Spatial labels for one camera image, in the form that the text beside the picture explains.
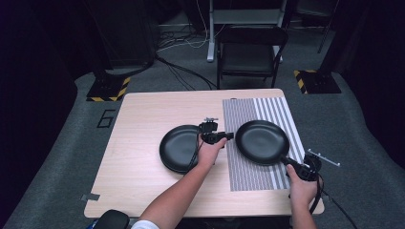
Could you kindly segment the person's white sleeve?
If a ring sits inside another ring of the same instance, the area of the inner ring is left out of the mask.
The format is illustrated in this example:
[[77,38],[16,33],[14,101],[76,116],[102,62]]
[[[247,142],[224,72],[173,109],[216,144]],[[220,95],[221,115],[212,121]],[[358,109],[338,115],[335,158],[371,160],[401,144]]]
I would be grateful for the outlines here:
[[159,229],[159,227],[149,220],[138,220],[135,222],[131,229]]

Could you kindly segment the black round plate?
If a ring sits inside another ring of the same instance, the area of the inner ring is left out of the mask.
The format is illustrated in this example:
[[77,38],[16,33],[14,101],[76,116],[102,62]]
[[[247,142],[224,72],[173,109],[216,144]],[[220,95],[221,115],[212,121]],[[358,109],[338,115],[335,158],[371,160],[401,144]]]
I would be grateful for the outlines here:
[[197,150],[199,127],[181,125],[170,130],[160,142],[160,160],[169,170],[185,175],[198,162]]
[[243,124],[235,135],[239,152],[259,165],[273,165],[286,157],[289,140],[276,124],[266,120],[251,120]]

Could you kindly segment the person's left hand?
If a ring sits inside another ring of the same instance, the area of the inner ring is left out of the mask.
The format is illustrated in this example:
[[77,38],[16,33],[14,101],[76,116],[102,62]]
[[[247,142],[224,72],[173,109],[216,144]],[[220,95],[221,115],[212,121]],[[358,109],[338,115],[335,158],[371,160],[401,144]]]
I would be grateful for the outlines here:
[[208,144],[199,138],[198,164],[199,168],[210,169],[217,159],[219,151],[224,147],[227,139],[224,137],[215,144]]

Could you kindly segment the black folding chair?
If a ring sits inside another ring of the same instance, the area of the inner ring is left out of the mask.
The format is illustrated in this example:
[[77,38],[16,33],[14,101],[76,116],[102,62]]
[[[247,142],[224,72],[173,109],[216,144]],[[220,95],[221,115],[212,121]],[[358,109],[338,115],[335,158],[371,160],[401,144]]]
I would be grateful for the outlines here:
[[271,78],[273,88],[287,42],[280,27],[225,27],[217,36],[217,88],[225,75]]

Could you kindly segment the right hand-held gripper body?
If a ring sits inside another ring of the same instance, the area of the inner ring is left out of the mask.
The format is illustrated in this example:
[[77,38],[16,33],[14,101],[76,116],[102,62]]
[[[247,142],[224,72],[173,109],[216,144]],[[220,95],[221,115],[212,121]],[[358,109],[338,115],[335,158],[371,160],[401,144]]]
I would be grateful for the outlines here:
[[304,156],[304,162],[299,164],[296,169],[298,177],[305,181],[316,181],[323,161],[336,167],[340,166],[339,162],[332,161],[321,153],[316,153],[312,149],[308,149]]

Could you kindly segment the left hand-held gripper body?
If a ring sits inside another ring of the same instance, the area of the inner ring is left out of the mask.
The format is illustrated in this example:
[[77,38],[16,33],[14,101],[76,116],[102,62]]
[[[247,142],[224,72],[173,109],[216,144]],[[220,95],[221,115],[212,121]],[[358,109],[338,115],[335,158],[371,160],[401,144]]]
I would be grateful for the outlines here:
[[217,118],[207,117],[204,122],[199,125],[199,128],[202,140],[208,144],[215,144],[223,138],[221,133],[217,133]]

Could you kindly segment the black cabinet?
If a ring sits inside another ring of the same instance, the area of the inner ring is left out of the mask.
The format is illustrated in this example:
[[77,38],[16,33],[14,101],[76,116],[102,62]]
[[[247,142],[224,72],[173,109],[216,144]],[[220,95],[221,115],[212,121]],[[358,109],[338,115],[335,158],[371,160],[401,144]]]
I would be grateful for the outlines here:
[[154,62],[160,29],[145,0],[88,0],[88,4],[112,66]]

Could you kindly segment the black rounded cushion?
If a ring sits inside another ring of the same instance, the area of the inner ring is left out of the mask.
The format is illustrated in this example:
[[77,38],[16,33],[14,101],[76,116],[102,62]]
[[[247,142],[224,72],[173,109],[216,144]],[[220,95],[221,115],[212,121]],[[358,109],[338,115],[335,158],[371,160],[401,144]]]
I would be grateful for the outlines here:
[[97,221],[93,229],[127,229],[130,218],[118,211],[108,210]]

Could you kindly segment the person's right hand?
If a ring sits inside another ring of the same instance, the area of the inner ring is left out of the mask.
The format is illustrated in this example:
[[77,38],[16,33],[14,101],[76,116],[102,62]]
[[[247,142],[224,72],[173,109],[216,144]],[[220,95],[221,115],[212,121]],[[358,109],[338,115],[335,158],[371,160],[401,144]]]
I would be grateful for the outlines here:
[[290,202],[293,204],[309,205],[317,195],[318,183],[304,181],[298,177],[292,165],[287,166],[290,183]]

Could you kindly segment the grey striped table mat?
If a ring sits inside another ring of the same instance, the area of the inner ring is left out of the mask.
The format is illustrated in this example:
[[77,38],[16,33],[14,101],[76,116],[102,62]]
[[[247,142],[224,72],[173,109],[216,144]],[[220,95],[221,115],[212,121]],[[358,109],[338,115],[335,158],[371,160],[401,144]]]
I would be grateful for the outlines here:
[[[288,156],[298,163],[304,162],[306,153],[284,97],[225,99],[223,108],[224,129],[228,133],[236,133],[243,124],[251,120],[272,122],[287,134]],[[254,163],[239,152],[235,139],[226,145],[226,149],[232,192],[289,188],[283,163],[269,166]]]

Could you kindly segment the yellow-striped black stand base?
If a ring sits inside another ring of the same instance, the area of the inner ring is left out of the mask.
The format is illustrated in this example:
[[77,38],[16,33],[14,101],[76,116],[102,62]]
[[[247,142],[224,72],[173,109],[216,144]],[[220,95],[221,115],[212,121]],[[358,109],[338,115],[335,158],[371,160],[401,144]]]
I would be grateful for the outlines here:
[[314,70],[294,71],[294,76],[302,94],[340,94],[341,90],[330,74]]
[[120,101],[129,85],[130,77],[96,79],[87,93],[87,101]]

